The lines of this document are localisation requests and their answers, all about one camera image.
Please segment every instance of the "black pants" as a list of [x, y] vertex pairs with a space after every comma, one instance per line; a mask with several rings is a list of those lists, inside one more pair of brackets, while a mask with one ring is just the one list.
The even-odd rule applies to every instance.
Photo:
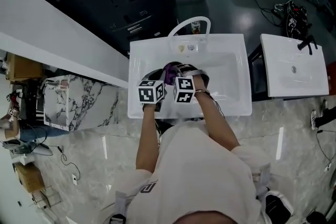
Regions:
[[332, 109], [326, 109], [323, 113], [323, 117], [315, 119], [315, 126], [318, 128], [336, 119], [336, 106]]

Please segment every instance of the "brown box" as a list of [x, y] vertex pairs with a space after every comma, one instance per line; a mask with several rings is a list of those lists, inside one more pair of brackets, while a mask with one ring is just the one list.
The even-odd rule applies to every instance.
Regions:
[[15, 168], [22, 185], [29, 193], [45, 188], [41, 172], [33, 163], [27, 165], [16, 163]]
[[9, 65], [9, 73], [6, 74], [6, 79], [10, 81], [38, 79], [43, 75], [43, 66], [40, 62], [8, 53], [7, 63]]

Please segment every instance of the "black faucet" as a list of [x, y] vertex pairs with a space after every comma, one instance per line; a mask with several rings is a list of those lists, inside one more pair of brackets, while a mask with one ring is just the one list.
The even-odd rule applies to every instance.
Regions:
[[302, 50], [305, 46], [308, 46], [308, 48], [309, 48], [309, 54], [313, 55], [313, 52], [311, 51], [311, 47], [310, 47], [310, 43], [311, 42], [314, 43], [315, 49], [317, 49], [317, 45], [316, 45], [315, 39], [314, 39], [314, 37], [312, 35], [308, 36], [307, 38], [305, 38], [303, 40], [303, 42], [301, 42], [300, 44], [298, 44], [298, 49]]

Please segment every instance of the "blue jeans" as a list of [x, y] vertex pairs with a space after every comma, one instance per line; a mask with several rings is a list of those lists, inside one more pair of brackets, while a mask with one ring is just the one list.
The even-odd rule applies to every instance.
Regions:
[[60, 136], [63, 134], [68, 134], [68, 131], [64, 131], [58, 128], [54, 128], [48, 125], [34, 125], [34, 129], [28, 126], [27, 129], [20, 128], [20, 140], [24, 142], [29, 142], [37, 138]]

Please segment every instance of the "person's leg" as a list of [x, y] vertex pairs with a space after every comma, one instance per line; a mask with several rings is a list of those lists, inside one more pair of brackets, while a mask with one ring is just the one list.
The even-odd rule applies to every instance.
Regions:
[[314, 124], [315, 124], [315, 127], [318, 128], [335, 119], [336, 119], [336, 106], [333, 107], [332, 109], [325, 109], [322, 117], [315, 118]]
[[64, 131], [58, 128], [54, 128], [48, 125], [34, 125], [28, 126], [26, 129], [20, 128], [20, 140], [24, 142], [29, 142], [34, 139], [60, 136], [63, 134], [68, 134], [68, 131]]

